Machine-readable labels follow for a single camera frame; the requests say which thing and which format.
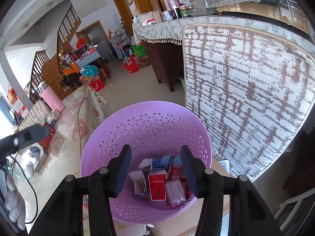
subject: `white column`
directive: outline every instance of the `white column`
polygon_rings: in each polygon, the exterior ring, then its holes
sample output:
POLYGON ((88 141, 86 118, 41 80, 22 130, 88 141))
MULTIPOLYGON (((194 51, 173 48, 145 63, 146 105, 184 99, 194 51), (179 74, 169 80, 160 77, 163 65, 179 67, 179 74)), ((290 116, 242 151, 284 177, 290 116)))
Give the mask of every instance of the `white column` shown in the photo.
MULTIPOLYGON (((2 70, 0 69, 0 82, 2 79, 5 83, 6 82, 5 77, 6 77, 7 81, 10 83, 11 87, 15 90, 16 94, 18 95, 19 99, 21 100, 23 105, 26 107, 26 109, 31 110, 31 108, 33 107, 33 103, 29 99, 29 97, 26 95, 26 93, 22 89, 17 79, 15 78, 15 75, 12 72, 10 64, 7 61, 7 57, 5 56, 3 44, 4 44, 4 40, 2 37, 0 37, 0 65, 2 67, 1 68, 2 70)), ((7 91, 6 89, 7 83, 3 84, 3 88, 5 91, 7 91)))

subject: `blue checkered tablecloth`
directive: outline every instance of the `blue checkered tablecloth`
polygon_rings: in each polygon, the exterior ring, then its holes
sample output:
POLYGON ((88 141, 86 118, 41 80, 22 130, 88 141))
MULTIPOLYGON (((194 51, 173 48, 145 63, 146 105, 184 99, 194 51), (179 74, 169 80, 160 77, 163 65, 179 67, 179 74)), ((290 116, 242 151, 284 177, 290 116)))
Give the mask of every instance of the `blue checkered tablecloth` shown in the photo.
POLYGON ((88 55, 83 59, 77 60, 76 63, 78 67, 81 69, 82 67, 90 64, 91 62, 98 59, 99 57, 100 57, 100 54, 98 52, 93 52, 91 55, 88 55))

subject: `green bag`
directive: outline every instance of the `green bag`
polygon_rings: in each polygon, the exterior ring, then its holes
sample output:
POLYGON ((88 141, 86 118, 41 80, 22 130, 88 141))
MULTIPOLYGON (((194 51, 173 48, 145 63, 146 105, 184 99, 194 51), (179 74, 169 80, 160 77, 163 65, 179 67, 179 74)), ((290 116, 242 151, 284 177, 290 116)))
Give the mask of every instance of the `green bag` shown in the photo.
POLYGON ((139 46, 133 45, 133 46, 132 46, 132 49, 133 49, 133 51, 134 51, 134 54, 135 54, 137 57, 145 57, 145 56, 147 56, 147 53, 146 53, 146 51, 145 51, 145 47, 144 47, 143 44, 142 44, 142 45, 139 45, 139 46))

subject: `pink tumbler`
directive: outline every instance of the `pink tumbler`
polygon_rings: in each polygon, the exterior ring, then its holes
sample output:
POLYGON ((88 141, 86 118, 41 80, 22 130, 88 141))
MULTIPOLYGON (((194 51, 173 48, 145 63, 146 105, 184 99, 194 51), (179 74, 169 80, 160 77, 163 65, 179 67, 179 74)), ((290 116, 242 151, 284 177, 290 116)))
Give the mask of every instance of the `pink tumbler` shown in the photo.
POLYGON ((45 100, 45 102, 50 106, 52 111, 62 112, 65 105, 54 92, 53 88, 46 82, 42 81, 38 85, 39 95, 45 100))

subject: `plush panda toy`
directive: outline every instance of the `plush panda toy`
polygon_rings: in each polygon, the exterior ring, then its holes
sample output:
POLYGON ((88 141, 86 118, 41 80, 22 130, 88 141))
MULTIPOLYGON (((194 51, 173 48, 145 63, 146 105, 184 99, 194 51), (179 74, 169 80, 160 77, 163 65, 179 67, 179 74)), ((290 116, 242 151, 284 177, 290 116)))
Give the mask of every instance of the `plush panda toy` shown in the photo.
POLYGON ((139 21, 139 19, 140 19, 139 16, 134 16, 133 19, 132 19, 132 21, 133 21, 134 23, 137 23, 137 22, 139 21))

